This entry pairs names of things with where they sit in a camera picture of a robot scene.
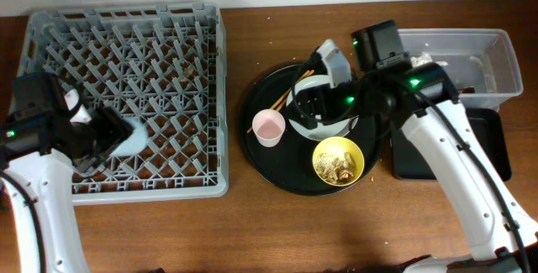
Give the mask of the blue plastic cup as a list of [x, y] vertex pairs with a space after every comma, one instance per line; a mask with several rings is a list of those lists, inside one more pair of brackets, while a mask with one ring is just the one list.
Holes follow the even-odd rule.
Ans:
[[111, 156], [137, 155], [148, 145], [149, 135], [144, 124], [137, 118], [125, 118], [124, 121], [133, 127], [133, 133], [110, 154]]

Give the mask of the white napkin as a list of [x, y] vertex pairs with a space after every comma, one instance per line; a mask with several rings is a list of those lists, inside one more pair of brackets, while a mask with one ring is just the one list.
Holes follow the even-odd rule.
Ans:
[[[418, 66], [425, 65], [427, 63], [435, 62], [431, 54], [428, 52], [422, 52], [418, 56], [412, 56], [410, 60], [411, 60], [412, 67], [418, 67]], [[435, 63], [439, 66], [448, 66], [448, 63], [446, 61], [437, 61]]]

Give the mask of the pink plastic cup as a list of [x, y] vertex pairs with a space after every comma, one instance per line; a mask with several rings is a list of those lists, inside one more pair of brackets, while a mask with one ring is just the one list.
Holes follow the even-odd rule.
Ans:
[[252, 131], [263, 147], [276, 146], [286, 129], [285, 118], [276, 110], [264, 109], [252, 120]]

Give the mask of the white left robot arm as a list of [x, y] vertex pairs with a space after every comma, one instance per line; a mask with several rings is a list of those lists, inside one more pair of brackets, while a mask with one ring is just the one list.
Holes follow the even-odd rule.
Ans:
[[75, 173], [98, 168], [135, 134], [112, 108], [85, 109], [64, 77], [32, 73], [13, 80], [1, 126], [1, 180], [13, 207], [23, 272], [87, 272], [72, 200]]

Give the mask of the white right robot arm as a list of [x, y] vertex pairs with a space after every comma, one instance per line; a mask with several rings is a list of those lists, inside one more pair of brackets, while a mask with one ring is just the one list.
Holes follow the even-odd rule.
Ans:
[[419, 151], [456, 211], [470, 253], [423, 255], [397, 272], [534, 272], [537, 223], [515, 201], [477, 141], [456, 86], [435, 62], [414, 66], [394, 21], [352, 34], [361, 77], [327, 40], [298, 66], [329, 83], [293, 91], [290, 119], [308, 129], [354, 117], [388, 115]]

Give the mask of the grey plastic dishwasher rack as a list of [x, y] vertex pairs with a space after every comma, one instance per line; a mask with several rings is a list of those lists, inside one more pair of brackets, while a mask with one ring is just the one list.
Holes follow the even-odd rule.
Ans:
[[148, 132], [139, 154], [74, 176], [76, 205], [221, 197], [229, 187], [225, 28], [213, 3], [42, 10], [28, 21], [19, 75], [76, 82], [93, 107]]

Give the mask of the clear plastic waste bin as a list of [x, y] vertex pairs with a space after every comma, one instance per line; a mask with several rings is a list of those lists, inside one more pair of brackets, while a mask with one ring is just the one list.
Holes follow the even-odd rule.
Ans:
[[447, 75], [467, 108], [498, 110], [500, 104], [523, 91], [520, 67], [509, 35], [502, 29], [400, 29], [403, 47], [412, 55], [431, 54], [446, 61]]

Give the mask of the grey round plate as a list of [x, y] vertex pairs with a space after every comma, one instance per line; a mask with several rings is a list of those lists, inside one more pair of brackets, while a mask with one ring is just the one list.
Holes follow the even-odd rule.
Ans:
[[[295, 85], [294, 91], [296, 90], [301, 91], [306, 88], [314, 87], [314, 76], [309, 76], [299, 81]], [[338, 123], [333, 123], [331, 125], [322, 125], [321, 123], [318, 123], [318, 127], [315, 129], [306, 129], [304, 126], [300, 125], [299, 123], [292, 121], [293, 95], [294, 94], [291, 93], [291, 96], [287, 98], [287, 104], [286, 104], [286, 107], [283, 109], [282, 114], [289, 121], [292, 127], [304, 138], [311, 139], [314, 141], [322, 141], [329, 137], [346, 136], [350, 132], [349, 122], [351, 121], [351, 118], [340, 121]]]

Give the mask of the upper wooden chopstick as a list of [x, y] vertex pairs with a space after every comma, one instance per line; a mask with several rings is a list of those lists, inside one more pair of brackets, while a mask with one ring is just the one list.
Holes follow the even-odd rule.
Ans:
[[[305, 71], [298, 79], [297, 82], [303, 80], [304, 78], [311, 76], [314, 73], [314, 70]], [[287, 96], [291, 92], [292, 88], [287, 89], [272, 105], [271, 109], [279, 111], [283, 107], [283, 103], [286, 101]]]

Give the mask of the wooden chopstick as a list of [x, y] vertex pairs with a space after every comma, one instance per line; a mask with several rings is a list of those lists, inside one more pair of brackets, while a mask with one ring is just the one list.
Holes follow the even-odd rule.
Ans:
[[[314, 70], [305, 71], [298, 79], [297, 82], [303, 80], [304, 78], [311, 76], [314, 73]], [[271, 109], [279, 111], [283, 107], [283, 103], [286, 101], [287, 96], [291, 92], [292, 88], [287, 89], [272, 105]]]
[[295, 65], [285, 66], [265, 75], [249, 88], [240, 110], [240, 134], [248, 135], [252, 132], [252, 119], [261, 110], [281, 111], [286, 107], [296, 69]]

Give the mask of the lower wooden chopstick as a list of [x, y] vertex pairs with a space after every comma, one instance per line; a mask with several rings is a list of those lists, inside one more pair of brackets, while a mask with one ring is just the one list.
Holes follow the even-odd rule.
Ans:
[[240, 110], [240, 134], [248, 135], [252, 132], [252, 119], [261, 110], [281, 111], [286, 107], [296, 69], [295, 65], [285, 66], [265, 75], [249, 88]]

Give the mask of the yellow bowl with food scraps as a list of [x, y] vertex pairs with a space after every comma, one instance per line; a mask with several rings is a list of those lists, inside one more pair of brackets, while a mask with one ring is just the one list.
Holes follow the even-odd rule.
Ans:
[[330, 186], [349, 186], [366, 171], [359, 146], [344, 137], [329, 137], [314, 148], [312, 166], [317, 177]]

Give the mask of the black rectangular bin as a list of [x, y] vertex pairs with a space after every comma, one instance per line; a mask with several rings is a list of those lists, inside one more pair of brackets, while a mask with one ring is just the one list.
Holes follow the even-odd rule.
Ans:
[[[477, 141], [499, 177], [502, 181], [508, 181], [512, 170], [500, 116], [488, 108], [469, 108], [466, 114]], [[400, 129], [396, 129], [392, 123], [390, 126], [393, 175], [404, 180], [435, 181], [432, 170], [419, 151], [404, 137]]]

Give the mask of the food scraps in clear bin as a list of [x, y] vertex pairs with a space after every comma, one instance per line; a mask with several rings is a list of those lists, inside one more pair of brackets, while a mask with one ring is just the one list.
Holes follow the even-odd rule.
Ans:
[[464, 87], [464, 88], [461, 88], [461, 89], [457, 89], [457, 92], [459, 94], [473, 94], [475, 92], [475, 88], [474, 87]]

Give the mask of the round black tray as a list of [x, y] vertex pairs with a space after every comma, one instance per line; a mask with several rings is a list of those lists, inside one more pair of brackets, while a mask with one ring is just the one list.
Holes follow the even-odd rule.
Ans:
[[297, 65], [276, 69], [251, 85], [238, 117], [237, 131], [241, 148], [260, 175], [283, 190], [306, 196], [344, 191], [367, 178], [381, 157], [381, 136], [385, 127], [380, 115], [375, 118], [358, 118], [352, 131], [345, 135], [345, 138], [358, 145], [365, 158], [365, 168], [358, 181], [348, 186], [331, 186], [318, 177], [312, 165], [312, 155], [318, 142], [304, 138], [289, 122], [275, 147], [263, 147], [252, 132], [247, 133], [254, 116], [262, 109], [269, 108], [289, 88]]

